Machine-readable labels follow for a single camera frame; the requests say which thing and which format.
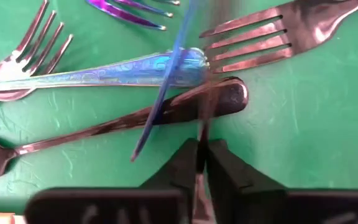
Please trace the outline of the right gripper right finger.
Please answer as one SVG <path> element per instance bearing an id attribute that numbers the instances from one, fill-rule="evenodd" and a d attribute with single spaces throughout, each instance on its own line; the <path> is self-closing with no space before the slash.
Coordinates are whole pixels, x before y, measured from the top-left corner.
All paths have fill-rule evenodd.
<path id="1" fill-rule="evenodd" d="M 286 187 L 209 142 L 208 184 L 218 223 L 358 223 L 358 189 Z"/>

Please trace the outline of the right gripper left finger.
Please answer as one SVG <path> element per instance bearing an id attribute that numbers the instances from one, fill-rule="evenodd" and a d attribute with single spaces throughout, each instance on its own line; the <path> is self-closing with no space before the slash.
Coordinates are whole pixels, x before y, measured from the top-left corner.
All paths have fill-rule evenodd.
<path id="1" fill-rule="evenodd" d="M 27 223 L 191 223 L 198 141 L 187 139 L 138 187 L 60 187 L 35 194 Z"/>

